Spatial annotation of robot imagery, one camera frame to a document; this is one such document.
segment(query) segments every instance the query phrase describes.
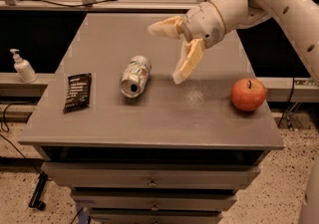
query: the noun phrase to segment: drawer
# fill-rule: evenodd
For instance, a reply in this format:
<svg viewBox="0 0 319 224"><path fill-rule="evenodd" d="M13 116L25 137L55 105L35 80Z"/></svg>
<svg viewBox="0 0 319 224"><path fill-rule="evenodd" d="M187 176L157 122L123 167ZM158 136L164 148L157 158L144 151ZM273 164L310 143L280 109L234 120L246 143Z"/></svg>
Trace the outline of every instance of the drawer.
<svg viewBox="0 0 319 224"><path fill-rule="evenodd" d="M79 206L87 208L221 212L228 210L236 201L236 197L227 192L180 189L73 190L71 197Z"/></svg>
<svg viewBox="0 0 319 224"><path fill-rule="evenodd" d="M217 224L221 213L187 211L126 211L90 209L90 216L105 224Z"/></svg>
<svg viewBox="0 0 319 224"><path fill-rule="evenodd" d="M257 166L45 162L44 172L69 187L244 189Z"/></svg>

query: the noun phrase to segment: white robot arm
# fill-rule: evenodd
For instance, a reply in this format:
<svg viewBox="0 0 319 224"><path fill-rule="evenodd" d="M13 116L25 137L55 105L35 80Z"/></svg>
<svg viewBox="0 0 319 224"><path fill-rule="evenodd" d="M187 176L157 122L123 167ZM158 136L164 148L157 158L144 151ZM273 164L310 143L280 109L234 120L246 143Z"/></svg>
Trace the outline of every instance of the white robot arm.
<svg viewBox="0 0 319 224"><path fill-rule="evenodd" d="M222 41L225 34L253 26L268 14L280 25L301 62L319 86L319 6L312 0L210 0L149 26L155 36L179 38L183 34L181 57L173 73L183 82L200 62L204 49Z"/></svg>

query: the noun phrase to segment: candy bar wrapper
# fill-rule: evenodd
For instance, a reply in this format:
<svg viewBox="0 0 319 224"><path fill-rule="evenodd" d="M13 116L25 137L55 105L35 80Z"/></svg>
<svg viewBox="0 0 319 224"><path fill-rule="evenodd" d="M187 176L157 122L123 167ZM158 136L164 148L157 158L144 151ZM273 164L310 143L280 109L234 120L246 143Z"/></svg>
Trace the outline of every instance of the candy bar wrapper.
<svg viewBox="0 0 319 224"><path fill-rule="evenodd" d="M90 104L91 74L68 77L69 87L63 112L73 112L87 108Z"/></svg>

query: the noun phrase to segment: red apple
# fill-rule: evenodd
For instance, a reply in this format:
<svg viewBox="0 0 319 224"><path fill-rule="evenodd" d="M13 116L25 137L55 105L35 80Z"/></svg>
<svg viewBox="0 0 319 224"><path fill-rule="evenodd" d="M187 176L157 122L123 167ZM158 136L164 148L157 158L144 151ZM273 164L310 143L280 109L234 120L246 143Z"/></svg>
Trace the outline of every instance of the red apple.
<svg viewBox="0 0 319 224"><path fill-rule="evenodd" d="M266 88L253 78L237 81L231 88L231 101L244 112L252 112L259 108L266 99Z"/></svg>

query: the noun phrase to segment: pump bottle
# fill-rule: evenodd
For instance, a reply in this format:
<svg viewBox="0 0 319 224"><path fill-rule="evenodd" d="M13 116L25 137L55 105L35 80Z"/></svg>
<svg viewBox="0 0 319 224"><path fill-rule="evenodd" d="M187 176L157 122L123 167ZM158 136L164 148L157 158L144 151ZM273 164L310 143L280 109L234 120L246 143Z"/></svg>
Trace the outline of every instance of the pump bottle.
<svg viewBox="0 0 319 224"><path fill-rule="evenodd" d="M17 49L11 49L10 52L13 54L15 61L14 69L18 72L21 79L25 83L32 83L37 80L37 75L27 60L23 60L20 57L20 51Z"/></svg>

